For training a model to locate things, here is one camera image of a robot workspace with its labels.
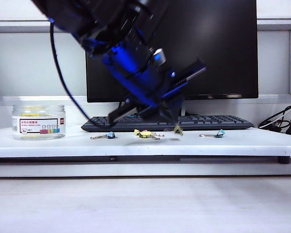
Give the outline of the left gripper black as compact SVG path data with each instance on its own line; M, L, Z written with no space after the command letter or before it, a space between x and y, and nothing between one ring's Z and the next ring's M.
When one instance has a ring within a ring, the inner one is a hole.
M182 72L176 73L171 69L159 72L161 81L153 90L147 88L145 82L136 83L135 80L126 79L122 74L114 72L115 77L124 81L123 84L130 92L130 97L128 103L108 114L110 125L115 125L121 118L131 113L137 113L147 121L177 126L184 101L181 89L205 70L205 64L197 60Z

